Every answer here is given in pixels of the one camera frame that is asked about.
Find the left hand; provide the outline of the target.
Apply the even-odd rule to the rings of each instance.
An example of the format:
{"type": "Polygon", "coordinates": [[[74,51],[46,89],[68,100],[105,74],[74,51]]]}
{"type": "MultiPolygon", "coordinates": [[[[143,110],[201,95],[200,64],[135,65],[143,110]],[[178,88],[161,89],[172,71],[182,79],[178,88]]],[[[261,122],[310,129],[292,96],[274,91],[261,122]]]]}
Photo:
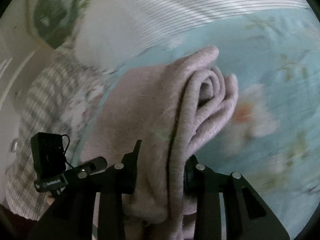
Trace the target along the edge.
{"type": "Polygon", "coordinates": [[[45,197],[45,200],[46,200],[46,203],[51,206],[53,204],[53,202],[55,202],[56,198],[58,197],[59,195],[55,192],[53,193],[47,193],[46,194],[46,197],[45,197]]]}

